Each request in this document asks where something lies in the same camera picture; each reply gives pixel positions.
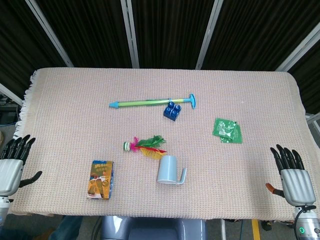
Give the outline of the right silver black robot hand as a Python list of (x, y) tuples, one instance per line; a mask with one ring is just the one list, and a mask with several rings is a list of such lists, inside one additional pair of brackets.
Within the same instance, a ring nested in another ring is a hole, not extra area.
[(312, 206), (316, 195), (310, 175), (305, 170), (300, 154), (292, 149), (282, 147), (270, 148), (280, 176), (282, 189), (266, 183), (266, 188), (274, 195), (284, 198), (293, 207)]

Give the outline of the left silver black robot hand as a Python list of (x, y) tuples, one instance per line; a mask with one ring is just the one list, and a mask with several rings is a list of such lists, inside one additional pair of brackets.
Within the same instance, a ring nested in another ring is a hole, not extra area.
[(11, 139), (0, 153), (0, 196), (9, 197), (19, 188), (33, 184), (37, 181), (42, 171), (33, 177), (22, 179), (24, 167), (27, 162), (32, 145), (36, 139), (28, 134), (25, 137)]

